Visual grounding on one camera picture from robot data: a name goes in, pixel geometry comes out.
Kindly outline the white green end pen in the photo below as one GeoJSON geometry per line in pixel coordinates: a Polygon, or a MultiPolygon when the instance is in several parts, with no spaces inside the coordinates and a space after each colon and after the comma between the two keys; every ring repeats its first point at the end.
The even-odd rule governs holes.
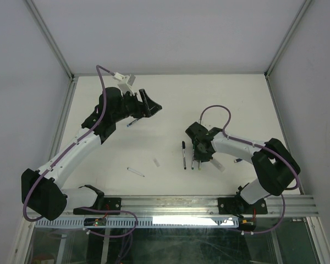
{"type": "Polygon", "coordinates": [[[195,169],[195,145],[192,146],[191,170],[195,169]]]}

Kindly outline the white black end pen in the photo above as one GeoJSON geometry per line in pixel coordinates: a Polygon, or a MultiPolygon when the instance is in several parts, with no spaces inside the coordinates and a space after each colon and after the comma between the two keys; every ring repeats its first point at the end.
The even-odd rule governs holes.
{"type": "Polygon", "coordinates": [[[187,169],[187,166],[186,166],[186,157],[185,157],[185,149],[182,149],[182,157],[183,157],[183,167],[184,167],[184,170],[187,169]]]}

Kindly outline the white blue end pen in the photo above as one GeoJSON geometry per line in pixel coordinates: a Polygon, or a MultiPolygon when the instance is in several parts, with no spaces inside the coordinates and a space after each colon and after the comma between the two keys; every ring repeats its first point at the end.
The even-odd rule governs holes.
{"type": "Polygon", "coordinates": [[[136,175],[139,175],[141,177],[145,177],[145,175],[143,173],[141,173],[141,172],[139,172],[139,171],[137,171],[137,170],[135,170],[133,168],[128,167],[127,170],[130,171],[130,172],[132,172],[132,173],[134,173],[134,174],[136,174],[136,175]]]}

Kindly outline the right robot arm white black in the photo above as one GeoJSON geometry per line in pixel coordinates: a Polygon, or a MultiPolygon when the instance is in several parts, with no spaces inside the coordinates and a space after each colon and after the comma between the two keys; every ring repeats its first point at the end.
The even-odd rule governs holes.
{"type": "Polygon", "coordinates": [[[185,133],[194,146],[193,158],[197,162],[209,162],[215,153],[223,153],[254,167],[257,179],[246,184],[235,196],[235,208],[241,213],[249,212],[264,197],[279,196],[292,181],[296,182],[295,188],[299,186],[300,167],[278,139],[250,142],[224,134],[220,128],[207,130],[198,122],[190,125],[185,133]]]}

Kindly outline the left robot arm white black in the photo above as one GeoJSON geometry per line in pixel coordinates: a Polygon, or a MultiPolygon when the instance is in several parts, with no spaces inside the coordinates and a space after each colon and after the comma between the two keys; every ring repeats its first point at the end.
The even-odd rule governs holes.
{"type": "Polygon", "coordinates": [[[41,218],[55,220],[65,210],[75,213],[100,213],[106,205],[103,191],[92,185],[63,188],[76,167],[101,146],[116,130],[116,123],[133,117],[150,118],[162,106],[150,99],[144,89],[140,98],[116,87],[104,88],[98,105],[85,119],[67,147],[37,170],[27,169],[21,176],[23,212],[31,209],[41,218]]]}

